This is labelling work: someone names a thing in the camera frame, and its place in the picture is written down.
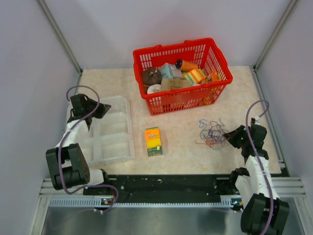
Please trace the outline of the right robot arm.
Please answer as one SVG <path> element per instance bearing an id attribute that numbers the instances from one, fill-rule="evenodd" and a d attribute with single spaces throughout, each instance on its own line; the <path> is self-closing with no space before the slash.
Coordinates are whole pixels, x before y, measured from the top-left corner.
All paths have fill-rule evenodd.
<path id="1" fill-rule="evenodd" d="M 228 188 L 241 196 L 240 226 L 249 235 L 281 235 L 290 212 L 289 204 L 280 199 L 272 183 L 268 153 L 263 149 L 266 135 L 266 128 L 257 124 L 241 125 L 224 134 L 245 160 L 245 167 L 231 172 Z"/>

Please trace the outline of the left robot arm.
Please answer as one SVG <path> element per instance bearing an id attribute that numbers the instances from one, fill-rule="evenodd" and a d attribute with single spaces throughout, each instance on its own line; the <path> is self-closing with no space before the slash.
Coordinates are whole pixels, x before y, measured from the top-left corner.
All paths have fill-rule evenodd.
<path id="1" fill-rule="evenodd" d="M 112 107 L 100 100 L 93 100 L 84 94 L 69 98 L 72 108 L 61 141 L 45 153 L 52 185 L 56 190 L 69 191 L 75 186 L 90 183 L 91 172 L 79 141 L 90 131 L 93 119 L 102 119 Z"/>

